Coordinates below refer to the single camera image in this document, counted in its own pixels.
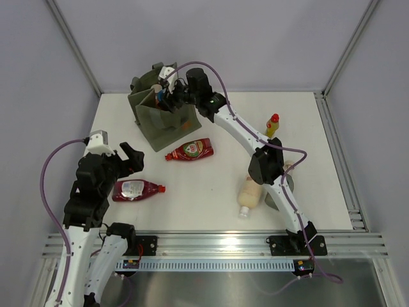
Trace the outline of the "yellow cleaner bottle red cap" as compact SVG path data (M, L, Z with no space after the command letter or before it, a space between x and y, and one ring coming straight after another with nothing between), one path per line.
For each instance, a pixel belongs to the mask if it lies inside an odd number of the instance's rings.
M277 113L274 113L266 123L265 135L269 139L272 139L278 129L279 129L279 115Z

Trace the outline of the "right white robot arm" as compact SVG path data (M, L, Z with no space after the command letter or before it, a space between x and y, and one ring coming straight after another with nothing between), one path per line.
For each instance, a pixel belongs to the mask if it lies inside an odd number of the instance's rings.
M264 187L284 218L288 244L292 251L303 254L311 250L317 230L306 218L289 188L284 169L286 148L278 138L270 139L248 124L231 105L227 92L212 89L208 76L202 68L192 68L186 73L186 81L178 78L178 69L164 67L159 73L162 86L158 102L170 112L183 105L193 105L199 114L223 128L250 155L248 174L253 181Z

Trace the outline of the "green canvas tote bag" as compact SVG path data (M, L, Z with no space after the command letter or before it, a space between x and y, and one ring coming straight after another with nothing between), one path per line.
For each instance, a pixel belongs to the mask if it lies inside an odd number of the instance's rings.
M184 105L174 113L158 108L151 86L159 84L158 74L163 66L162 62L156 63L141 77L134 77L128 95L135 123L155 152L201 128L192 105ZM178 65L173 63L165 67L177 68Z

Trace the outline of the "aluminium front rail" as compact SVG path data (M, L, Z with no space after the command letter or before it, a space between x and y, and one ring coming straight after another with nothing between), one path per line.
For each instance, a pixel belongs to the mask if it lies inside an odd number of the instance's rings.
M329 258L387 258L379 233L322 233ZM271 255L267 233L156 233L157 257L166 258L261 258Z

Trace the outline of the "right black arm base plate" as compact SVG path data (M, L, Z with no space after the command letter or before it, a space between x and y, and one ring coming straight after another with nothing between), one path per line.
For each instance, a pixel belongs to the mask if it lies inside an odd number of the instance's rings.
M270 247L272 256L310 256L307 247L302 247L297 250L290 244L289 236L287 235L272 235L266 238L266 243ZM327 256L327 245L324 236L317 235L309 243L314 256Z

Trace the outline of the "cream lotion bottle white cap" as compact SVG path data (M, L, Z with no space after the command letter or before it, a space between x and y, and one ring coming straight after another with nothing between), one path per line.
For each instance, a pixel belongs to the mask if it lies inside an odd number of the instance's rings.
M261 193L262 186L247 175L237 196L240 218L248 217L250 211L258 206Z

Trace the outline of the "left aluminium frame post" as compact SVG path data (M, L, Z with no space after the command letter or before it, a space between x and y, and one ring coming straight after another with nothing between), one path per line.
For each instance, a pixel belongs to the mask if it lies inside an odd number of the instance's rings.
M64 36L74 58L78 62L79 66L81 67L81 70L83 74L85 75L89 85L91 86L92 90L94 93L97 95L98 98L100 98L103 94L103 91L94 76L93 72L91 71L88 62L86 61L86 58L84 57L71 29L70 26L68 25L65 16L63 15L63 12L61 8L58 5L58 2L55 0L45 0L45 4L47 8L49 9L52 17L56 21L56 24L58 25L59 30L61 31L62 35Z

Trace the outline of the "dark red dish soap bottle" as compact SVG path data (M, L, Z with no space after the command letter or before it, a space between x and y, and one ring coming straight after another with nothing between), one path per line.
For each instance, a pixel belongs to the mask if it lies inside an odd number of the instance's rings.
M115 183L112 200L115 202L141 201L159 193L165 193L164 185L154 184L143 179L121 180Z

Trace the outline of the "blue orange spray bottle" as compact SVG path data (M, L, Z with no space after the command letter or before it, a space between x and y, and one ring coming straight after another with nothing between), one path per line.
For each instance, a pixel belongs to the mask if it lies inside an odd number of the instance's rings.
M156 104L161 104L164 101L164 92L162 90L160 90L157 94L156 94Z

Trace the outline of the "right aluminium frame post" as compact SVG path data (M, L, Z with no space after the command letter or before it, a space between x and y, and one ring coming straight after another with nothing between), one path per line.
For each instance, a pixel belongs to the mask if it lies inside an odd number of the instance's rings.
M345 66L347 65L349 59L351 58L355 48L359 44L359 41L362 35L365 33L366 28L368 27L371 19L376 13L378 7L381 5L382 0L370 0L366 9L364 10L361 18L358 21L358 24L355 26L352 35L350 36L346 47L341 53L340 58L338 59L335 68L333 69L328 81L325 83L321 91L321 96L327 98L328 94L331 92L338 78L342 74Z

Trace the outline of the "aluminium frame post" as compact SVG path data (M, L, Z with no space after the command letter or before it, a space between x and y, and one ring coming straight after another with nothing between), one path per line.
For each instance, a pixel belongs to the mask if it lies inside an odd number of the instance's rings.
M327 98L328 94L331 92L338 78L342 74L345 66L347 65L349 59L351 58L355 48L359 44L359 41L362 35L365 33L366 28L368 27L371 19L376 13L378 7L381 5L382 0L370 0L366 9L364 10L361 18L358 21L358 24L355 26L352 35L350 36L346 47L341 53L340 58L338 59L335 68L333 69L328 81L325 83L321 91L321 96Z
M98 98L100 98L103 94L103 91L94 76L93 72L91 71L88 62L86 61L86 58L84 57L71 29L70 26L68 25L65 16L63 15L63 12L61 8L58 5L58 2L55 0L45 0L45 4L47 8L49 9L52 17L56 21L56 24L58 25L59 30L61 31L62 35L64 36L74 58L78 62L79 66L81 67L81 70L83 74L85 75L89 85L91 86L92 90L94 93L97 95Z

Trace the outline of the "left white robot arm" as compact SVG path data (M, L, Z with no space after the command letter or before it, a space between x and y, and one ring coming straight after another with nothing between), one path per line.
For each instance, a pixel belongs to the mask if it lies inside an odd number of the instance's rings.
M144 153L128 143L120 143L127 156L123 160L107 143L96 145L95 140L82 139L87 152L78 161L63 221L50 215L63 238L63 251L46 306L100 306L117 261L137 249L134 226L113 223L95 262L89 262L115 183L144 168Z

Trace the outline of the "grey-green pump soap bottle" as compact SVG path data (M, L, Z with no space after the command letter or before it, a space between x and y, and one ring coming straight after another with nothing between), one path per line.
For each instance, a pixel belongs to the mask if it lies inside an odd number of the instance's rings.
M293 161L291 161L291 160L284 161L283 170L287 171L292 165L294 165ZM291 192L293 192L294 189L295 189L295 183L294 183L294 180L293 180L293 177L292 177L292 172L293 172L292 170L288 171L288 174L286 176L288 187L289 187ZM270 207L271 209L279 211L274 199L270 196L269 193L266 193L266 195L265 195L265 204L268 207Z

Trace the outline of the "red Fairy dish soap bottle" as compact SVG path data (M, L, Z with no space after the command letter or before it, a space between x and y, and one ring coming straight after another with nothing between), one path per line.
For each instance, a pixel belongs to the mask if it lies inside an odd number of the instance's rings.
M209 138L197 139L182 144L165 156L166 161L196 161L210 157L214 149Z

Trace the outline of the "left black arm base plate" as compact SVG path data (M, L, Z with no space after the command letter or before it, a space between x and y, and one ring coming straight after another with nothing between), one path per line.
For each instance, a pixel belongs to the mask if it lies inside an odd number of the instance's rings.
M157 254L158 237L154 235L136 235L128 240L125 256L155 256Z

